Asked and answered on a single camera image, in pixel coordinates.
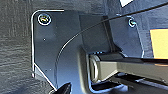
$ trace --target black panel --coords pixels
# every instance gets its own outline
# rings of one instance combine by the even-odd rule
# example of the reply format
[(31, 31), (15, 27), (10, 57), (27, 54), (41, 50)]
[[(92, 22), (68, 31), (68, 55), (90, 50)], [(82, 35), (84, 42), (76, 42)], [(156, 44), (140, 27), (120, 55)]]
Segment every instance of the black panel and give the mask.
[[(81, 29), (84, 30), (103, 20), (102, 16), (81, 15)], [(82, 33), (84, 48), (87, 53), (111, 52), (111, 44), (108, 38), (107, 29), (104, 23), (101, 23), (86, 32)]]
[[(51, 23), (49, 25), (42, 26), (38, 23), (37, 18), (41, 13), (50, 15)], [(66, 64), (68, 66), (73, 66), (72, 63), (77, 62), (75, 51), (77, 51), (77, 46), (82, 45), (82, 42), (80, 41), (81, 38), (78, 37), (76, 38), (77, 41), (76, 39), (75, 41), (72, 41), (70, 44), (73, 45), (70, 47), (68, 47), (68, 44), (65, 47), (65, 49), (67, 48), (68, 51), (63, 50), (65, 55), (61, 54), (60, 58), (64, 58), (65, 62), (61, 60), (58, 62), (59, 68), (57, 71), (59, 72), (56, 71), (55, 66), (58, 53), (60, 52), (60, 49), (63, 47), (63, 45), (79, 31), (79, 15), (76, 11), (39, 11), (33, 17), (35, 63), (39, 66), (42, 72), (48, 77), (55, 87), (57, 87), (57, 73), (61, 73), (61, 76), (58, 76), (60, 79), (63, 79), (62, 77), (70, 77), (67, 75), (67, 73), (63, 73), (68, 69), (68, 67), (64, 65)], [(77, 72), (74, 74), (78, 74), (78, 66), (76, 65), (77, 64), (74, 66), (75, 68), (69, 67), (70, 69), (73, 69), (75, 72)], [(59, 80), (59, 86), (65, 82), (65, 80)]]
[(128, 20), (127, 17), (122, 17), (110, 21), (113, 41), (128, 57), (141, 58), (143, 50), (138, 29), (136, 26), (130, 27)]

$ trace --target white surface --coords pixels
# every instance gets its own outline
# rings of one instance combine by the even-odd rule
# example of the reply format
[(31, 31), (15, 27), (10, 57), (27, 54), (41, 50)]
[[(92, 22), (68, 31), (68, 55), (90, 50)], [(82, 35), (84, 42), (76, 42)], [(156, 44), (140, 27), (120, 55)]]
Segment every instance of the white surface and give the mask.
[(124, 7), (125, 5), (127, 5), (128, 3), (132, 2), (133, 0), (120, 0), (121, 2), (121, 6)]

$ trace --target black textured surface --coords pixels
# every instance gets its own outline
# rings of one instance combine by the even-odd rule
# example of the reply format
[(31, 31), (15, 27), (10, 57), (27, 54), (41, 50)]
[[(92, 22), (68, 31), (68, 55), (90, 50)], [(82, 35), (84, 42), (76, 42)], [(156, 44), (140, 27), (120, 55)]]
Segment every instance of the black textured surface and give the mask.
[[(79, 10), (85, 13), (129, 13), (159, 5), (167, 0), (134, 0), (121, 8), (119, 0), (1, 0), (0, 1), (0, 93), (47, 94), (52, 89), (48, 83), (31, 77), (30, 18), (39, 9)], [(149, 29), (166, 28), (168, 6), (134, 15), (145, 57), (152, 58)]]

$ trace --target white label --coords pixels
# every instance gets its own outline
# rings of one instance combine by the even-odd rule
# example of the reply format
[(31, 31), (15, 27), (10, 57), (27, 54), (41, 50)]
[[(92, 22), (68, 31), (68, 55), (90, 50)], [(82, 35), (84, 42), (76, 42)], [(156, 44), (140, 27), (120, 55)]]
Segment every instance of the white label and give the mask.
[(128, 3), (130, 3), (133, 0), (120, 0), (121, 2), (121, 6), (124, 7), (125, 5), (127, 5)]

